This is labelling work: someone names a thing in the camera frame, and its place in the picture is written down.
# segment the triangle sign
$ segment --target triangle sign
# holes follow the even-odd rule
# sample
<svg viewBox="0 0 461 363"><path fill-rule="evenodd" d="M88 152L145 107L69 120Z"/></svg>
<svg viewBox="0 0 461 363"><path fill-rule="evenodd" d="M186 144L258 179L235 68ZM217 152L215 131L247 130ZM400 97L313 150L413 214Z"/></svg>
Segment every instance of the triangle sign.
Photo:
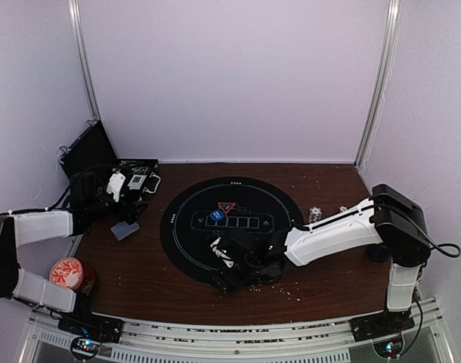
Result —
<svg viewBox="0 0 461 363"><path fill-rule="evenodd" d="M222 209L222 212L227 215L234 207L236 206L235 203L225 203L225 202L218 202L218 207Z"/></svg>

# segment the blue round button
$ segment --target blue round button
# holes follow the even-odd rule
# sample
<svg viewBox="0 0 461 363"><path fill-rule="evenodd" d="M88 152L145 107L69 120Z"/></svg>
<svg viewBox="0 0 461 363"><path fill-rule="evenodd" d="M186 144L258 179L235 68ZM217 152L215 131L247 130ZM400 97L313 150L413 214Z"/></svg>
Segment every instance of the blue round button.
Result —
<svg viewBox="0 0 461 363"><path fill-rule="evenodd" d="M210 213L210 219L212 221L221 221L222 219L224 219L225 217L225 214L224 212L222 212L221 210L217 209L215 211L213 211L212 213Z"/></svg>

